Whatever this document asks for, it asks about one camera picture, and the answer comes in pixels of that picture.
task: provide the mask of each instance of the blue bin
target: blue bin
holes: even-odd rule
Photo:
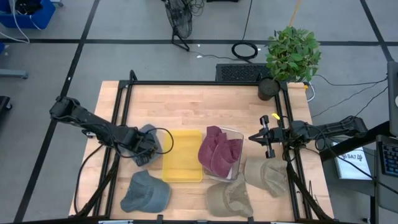
[[[55,12],[55,6],[50,0],[35,0],[40,2],[43,8],[33,15],[18,15],[16,19],[21,29],[45,29],[49,24],[52,15]],[[17,28],[15,24],[14,15],[0,14],[0,22],[7,28]]]

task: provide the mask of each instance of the electric fan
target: electric fan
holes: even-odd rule
[[[192,13],[191,7],[187,0],[166,0],[166,13],[169,18],[170,25],[173,28],[172,44],[189,51],[188,45],[184,39],[189,37],[192,32]],[[177,36],[184,46],[174,42],[174,36]]]

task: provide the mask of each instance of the green leaves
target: green leaves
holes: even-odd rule
[[[296,64],[296,63],[294,63],[294,62],[289,62],[289,65],[292,67],[292,68],[299,68],[299,66]]]
[[[317,65],[321,58],[314,33],[286,27],[275,34],[275,37],[269,37],[272,42],[268,46],[267,54],[267,68],[271,75],[279,81],[310,81],[318,70]]]
[[[293,61],[299,62],[303,60],[303,56],[300,54],[292,53],[290,57],[293,59]]]

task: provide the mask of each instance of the potted plant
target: potted plant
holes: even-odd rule
[[[321,52],[313,32],[286,27],[277,31],[268,46],[267,68],[270,77],[259,82],[259,98],[269,100],[280,90],[280,82],[308,82],[318,70]]]

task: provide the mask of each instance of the fan stand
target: fan stand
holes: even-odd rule
[[[176,44],[176,43],[174,42],[174,36],[177,36],[177,37],[181,40],[181,42],[185,45],[185,47],[184,47],[184,46],[181,46],[180,44]],[[186,50],[187,52],[189,51],[188,45],[187,45],[187,44],[185,43],[185,41],[181,38],[180,34],[178,33],[178,30],[176,30],[176,29],[173,29],[172,44],[174,44],[174,45],[176,45],[177,47],[180,47],[180,48]]]

